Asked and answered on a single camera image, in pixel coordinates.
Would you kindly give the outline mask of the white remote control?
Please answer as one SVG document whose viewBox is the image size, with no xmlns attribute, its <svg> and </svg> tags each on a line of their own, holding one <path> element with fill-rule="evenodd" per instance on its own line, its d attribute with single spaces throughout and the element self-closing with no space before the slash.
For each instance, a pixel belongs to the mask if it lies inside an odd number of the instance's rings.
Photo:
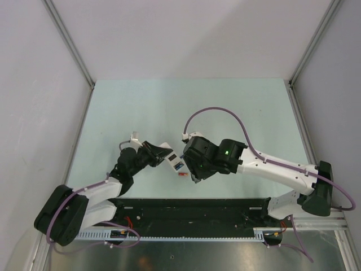
<svg viewBox="0 0 361 271">
<path fill-rule="evenodd" d="M 171 151 L 170 154 L 166 155 L 166 158 L 165 160 L 170 164 L 170 166 L 174 169 L 174 166 L 179 163 L 180 161 L 184 164 L 184 161 L 181 159 L 181 157 L 179 155 L 176 154 L 176 152 L 173 150 L 173 148 L 166 142 L 162 143 L 160 145 L 160 147 L 162 148 L 166 148 L 166 149 L 169 149 Z"/>
</svg>

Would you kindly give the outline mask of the blue battery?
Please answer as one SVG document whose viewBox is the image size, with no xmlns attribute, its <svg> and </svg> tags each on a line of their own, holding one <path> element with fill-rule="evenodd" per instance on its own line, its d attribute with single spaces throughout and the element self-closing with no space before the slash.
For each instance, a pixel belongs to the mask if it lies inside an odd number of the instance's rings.
<svg viewBox="0 0 361 271">
<path fill-rule="evenodd" d="M 184 166 L 184 164 L 180 161 L 179 163 L 177 163 L 177 164 L 174 166 L 174 169 L 175 169 L 176 171 L 179 171 L 183 166 Z"/>
</svg>

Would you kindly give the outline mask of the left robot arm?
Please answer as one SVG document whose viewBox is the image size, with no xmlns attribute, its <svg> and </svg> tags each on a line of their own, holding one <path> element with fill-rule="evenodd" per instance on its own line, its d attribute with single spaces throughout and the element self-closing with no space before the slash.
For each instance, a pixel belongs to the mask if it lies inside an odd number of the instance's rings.
<svg viewBox="0 0 361 271">
<path fill-rule="evenodd" d="M 147 141 L 122 149 L 104 180 L 78 190 L 57 186 L 37 215 L 34 228 L 49 242 L 67 246 L 81 230 L 95 224 L 121 224 L 125 213 L 111 199 L 127 193 L 136 174 L 145 167 L 158 166 L 172 152 L 167 143 L 155 146 Z"/>
</svg>

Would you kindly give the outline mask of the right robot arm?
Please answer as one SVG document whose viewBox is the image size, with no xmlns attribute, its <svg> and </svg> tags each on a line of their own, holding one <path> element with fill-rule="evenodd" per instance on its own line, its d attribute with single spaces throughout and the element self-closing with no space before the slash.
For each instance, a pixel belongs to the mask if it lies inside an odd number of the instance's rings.
<svg viewBox="0 0 361 271">
<path fill-rule="evenodd" d="M 319 217 L 331 214 L 332 185 L 323 177 L 331 177 L 327 162 L 316 165 L 287 164 L 273 156 L 260 159 L 259 152 L 232 139 L 215 145 L 195 134 L 184 140 L 183 160 L 194 183 L 219 174 L 251 174 L 275 181 L 292 190 L 282 196 L 266 199 L 260 212 L 261 222 L 274 226 L 287 216 L 306 212 Z"/>
</svg>

